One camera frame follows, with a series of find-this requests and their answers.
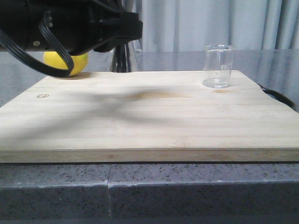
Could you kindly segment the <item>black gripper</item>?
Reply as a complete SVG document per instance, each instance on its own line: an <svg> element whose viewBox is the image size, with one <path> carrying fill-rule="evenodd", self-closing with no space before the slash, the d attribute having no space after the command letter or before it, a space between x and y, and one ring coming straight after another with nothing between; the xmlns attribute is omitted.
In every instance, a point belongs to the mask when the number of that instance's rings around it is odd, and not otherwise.
<svg viewBox="0 0 299 224"><path fill-rule="evenodd" d="M125 11L119 0L29 0L31 38L47 16L47 26L69 53L108 52L142 37L137 13Z"/></svg>

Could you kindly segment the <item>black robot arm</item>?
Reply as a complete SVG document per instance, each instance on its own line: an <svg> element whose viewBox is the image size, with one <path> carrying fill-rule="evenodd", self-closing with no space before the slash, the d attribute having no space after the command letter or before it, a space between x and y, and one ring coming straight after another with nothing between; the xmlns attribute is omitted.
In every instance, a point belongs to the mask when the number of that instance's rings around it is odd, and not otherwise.
<svg viewBox="0 0 299 224"><path fill-rule="evenodd" d="M38 27L45 12L51 32L72 56L108 52L142 37L139 15L117 0L2 0L0 29L25 51L53 51Z"/></svg>

